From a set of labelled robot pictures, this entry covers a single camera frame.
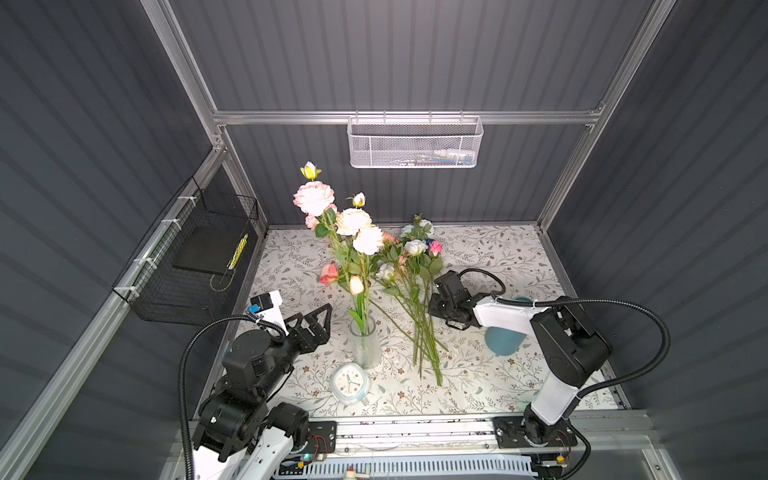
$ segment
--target clear vase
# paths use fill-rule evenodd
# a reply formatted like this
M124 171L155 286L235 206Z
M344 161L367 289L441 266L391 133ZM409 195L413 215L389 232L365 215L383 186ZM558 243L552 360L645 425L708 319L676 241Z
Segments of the clear vase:
M376 321L368 317L366 331L360 332L360 325L353 319L349 322L350 340L352 342L352 358L355 363L365 370L375 368L382 361L382 344L379 341L379 331Z

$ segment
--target flower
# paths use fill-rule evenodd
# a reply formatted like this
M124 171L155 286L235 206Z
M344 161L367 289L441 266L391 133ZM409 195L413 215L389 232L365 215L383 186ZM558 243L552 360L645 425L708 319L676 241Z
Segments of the flower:
M307 226L307 228L311 228L312 231L315 230L315 227L317 227L317 224L319 221L317 221L317 217L314 215L307 215L306 220L304 220L304 224Z
M391 233L384 232L384 243L397 243L397 237Z
M353 275L352 278L349 279L349 292L352 295L362 293L365 289L366 288L362 285L362 280L359 276Z
M301 174L306 177L307 180L315 180L322 170L315 167L312 162L306 162L306 165L301 167Z
M391 280L395 278L395 267L389 263L383 263L382 266L379 267L376 276L382 280Z
M302 212L319 217L333 203L333 189L323 182L306 182L293 195L293 204Z
M339 278L339 271L333 263L325 265L320 272L320 283L323 285L330 285L335 282L337 278Z
M430 222L429 220L420 221L419 226L424 230L424 233L427 234L428 238L432 238L435 236L435 227L432 225L432 222Z
M371 226L371 216L364 210L348 208L336 215L336 226L339 235L354 235L361 228Z
M352 198L352 205L355 207L364 207L366 204L366 196L360 192Z
M424 240L411 240L403 247L408 255L421 255L427 250L427 244Z
M429 252L437 257L440 252L442 252L442 243L438 242L437 240L429 242Z
M384 235L376 225L363 227L357 232L352 246L365 255L375 255L381 247L384 247Z

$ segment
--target corrugated wall panel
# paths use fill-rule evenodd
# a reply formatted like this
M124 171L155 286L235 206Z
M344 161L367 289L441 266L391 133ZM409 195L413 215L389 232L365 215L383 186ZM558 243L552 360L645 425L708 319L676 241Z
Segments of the corrugated wall panel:
M571 110L650 0L171 4L221 110Z
M766 41L765 2L678 2L551 228L581 295L667 320L667 360L626 388L685 478L763 474ZM642 316L599 320L618 372L658 346Z
M578 125L489 125L470 169L367 170L349 165L346 128L238 125L227 128L271 224L304 223L293 194L307 161L322 170L339 208L359 191L375 222L536 220L584 131Z
M210 143L137 2L0 2L0 87L4 445ZM75 400L91 404L67 413L59 431L78 432L69 450L49 446L43 462L81 468L79 478L88 464L73 463L70 451L114 462L124 452L110 443L123 435L116 422L170 445L170 352L190 329L139 323L120 329ZM162 367L151 363L159 356ZM116 382L131 388L118 393ZM87 418L101 430L88 430ZM159 450L132 454L130 470L155 475Z

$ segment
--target light blue clock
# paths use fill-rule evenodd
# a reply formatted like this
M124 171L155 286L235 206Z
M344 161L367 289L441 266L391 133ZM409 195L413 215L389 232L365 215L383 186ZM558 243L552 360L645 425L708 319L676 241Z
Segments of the light blue clock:
M331 376L331 392L344 405L359 402L368 394L370 388L368 374L354 362L340 366Z

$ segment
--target floral patterned surface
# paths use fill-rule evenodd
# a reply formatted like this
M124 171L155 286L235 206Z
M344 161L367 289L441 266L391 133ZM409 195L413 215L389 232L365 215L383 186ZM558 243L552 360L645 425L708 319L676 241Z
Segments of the floral patterned surface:
M447 269L460 271L476 266L499 276L507 285L506 297L518 295L535 300L552 300L562 294L560 284L541 247L533 226L436 227L435 238L444 246L442 258ZM526 339L512 356L495 355L485 345L485 329L464 332L450 329L435 319L438 339L449 351L441 350L442 387L435 384L431 370L419 378L411 361L412 344L377 309L382 362L369 371L372 386L362 402L341 404L330 391L330 378L345 362L352 361L349 344L349 294L338 286L319 283L319 272L332 258L326 243L311 230L270 230L251 293L279 290L283 316L308 313L326 303L333 306L331 340L315 353L301 355L296 371L288 379L272 406L286 401L314 417L352 415L431 415L479 412L521 412L541 387L548 367L535 339ZM490 291L492 280L469 273L462 280L470 293ZM406 331L409 318L391 297L372 293L377 302ZM241 323L238 333L253 328ZM588 384L603 379L596 372ZM616 409L607 389L581 401L579 409Z

